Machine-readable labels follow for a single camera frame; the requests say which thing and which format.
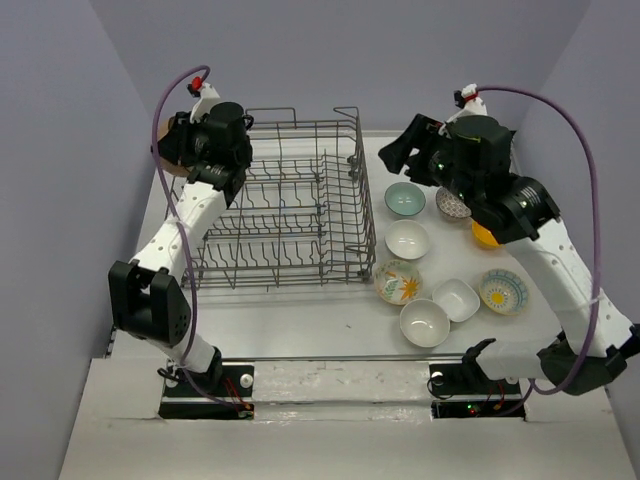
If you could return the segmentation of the brown wooden bowl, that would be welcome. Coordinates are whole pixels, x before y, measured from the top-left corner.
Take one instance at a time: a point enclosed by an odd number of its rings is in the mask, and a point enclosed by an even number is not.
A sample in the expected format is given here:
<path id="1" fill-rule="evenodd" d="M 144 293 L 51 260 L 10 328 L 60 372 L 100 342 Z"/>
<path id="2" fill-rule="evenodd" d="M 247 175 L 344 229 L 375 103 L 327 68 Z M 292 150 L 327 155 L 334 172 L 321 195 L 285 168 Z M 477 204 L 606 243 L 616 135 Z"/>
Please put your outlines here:
<path id="1" fill-rule="evenodd" d="M 174 135 L 175 117 L 166 119 L 157 132 L 161 169 L 174 177 L 186 178 L 191 167 L 184 164 Z"/>

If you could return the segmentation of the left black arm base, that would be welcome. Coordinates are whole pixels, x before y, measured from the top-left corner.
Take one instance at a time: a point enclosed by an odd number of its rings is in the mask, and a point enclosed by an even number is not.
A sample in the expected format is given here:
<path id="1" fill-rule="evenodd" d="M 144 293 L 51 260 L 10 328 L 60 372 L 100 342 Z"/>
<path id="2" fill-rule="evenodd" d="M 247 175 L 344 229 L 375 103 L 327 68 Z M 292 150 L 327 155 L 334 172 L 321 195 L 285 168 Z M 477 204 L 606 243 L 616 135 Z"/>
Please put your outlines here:
<path id="1" fill-rule="evenodd" d="M 158 415 L 166 420 L 253 420 L 255 405 L 253 387 L 255 366 L 247 362 L 224 362 L 222 377 L 213 388 L 205 386 L 204 378 L 185 378 L 173 362 L 157 370 L 162 379 Z"/>

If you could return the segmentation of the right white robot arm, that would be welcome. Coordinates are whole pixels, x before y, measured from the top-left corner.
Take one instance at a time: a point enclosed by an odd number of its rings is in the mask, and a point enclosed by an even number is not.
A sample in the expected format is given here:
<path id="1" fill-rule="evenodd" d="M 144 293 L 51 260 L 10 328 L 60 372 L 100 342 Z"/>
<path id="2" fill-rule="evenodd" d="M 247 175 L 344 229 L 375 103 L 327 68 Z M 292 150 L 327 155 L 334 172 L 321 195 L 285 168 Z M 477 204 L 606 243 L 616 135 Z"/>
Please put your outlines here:
<path id="1" fill-rule="evenodd" d="M 639 328 L 609 300 L 597 267 L 572 247 L 559 207 L 537 180 L 511 172 L 513 130 L 487 115 L 439 122 L 418 114 L 378 156 L 393 174 L 443 187 L 470 209 L 524 268 L 560 324 L 539 341 L 483 340 L 469 348 L 462 384 L 482 392 L 498 379 L 545 380 L 578 396 L 607 385 L 639 352 Z"/>

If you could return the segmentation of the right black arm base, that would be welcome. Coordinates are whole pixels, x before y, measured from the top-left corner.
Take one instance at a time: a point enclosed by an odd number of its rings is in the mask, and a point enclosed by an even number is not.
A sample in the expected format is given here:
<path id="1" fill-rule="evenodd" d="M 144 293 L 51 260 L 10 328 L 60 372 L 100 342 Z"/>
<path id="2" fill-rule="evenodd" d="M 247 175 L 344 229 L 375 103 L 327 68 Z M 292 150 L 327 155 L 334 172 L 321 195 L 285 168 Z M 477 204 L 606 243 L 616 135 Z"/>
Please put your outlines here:
<path id="1" fill-rule="evenodd" d="M 427 390 L 436 420 L 526 417 L 519 385 L 504 379 L 469 380 L 461 363 L 430 364 Z"/>

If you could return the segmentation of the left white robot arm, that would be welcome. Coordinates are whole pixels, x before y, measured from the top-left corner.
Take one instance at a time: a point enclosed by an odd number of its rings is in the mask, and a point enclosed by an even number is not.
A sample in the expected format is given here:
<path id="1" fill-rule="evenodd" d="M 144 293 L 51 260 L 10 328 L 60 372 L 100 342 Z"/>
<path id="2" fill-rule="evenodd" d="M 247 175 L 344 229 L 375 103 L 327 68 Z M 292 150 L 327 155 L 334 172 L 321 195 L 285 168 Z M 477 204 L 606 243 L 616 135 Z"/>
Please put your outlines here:
<path id="1" fill-rule="evenodd" d="M 197 334 L 197 299 L 185 297 L 180 282 L 194 274 L 192 247 L 245 183 L 252 125 L 241 105 L 221 102 L 197 120 L 179 112 L 164 136 L 153 135 L 154 161 L 186 168 L 186 183 L 179 199 L 167 201 L 169 214 L 149 242 L 108 273 L 115 328 L 161 350 L 201 395 L 219 388 L 222 356 Z"/>

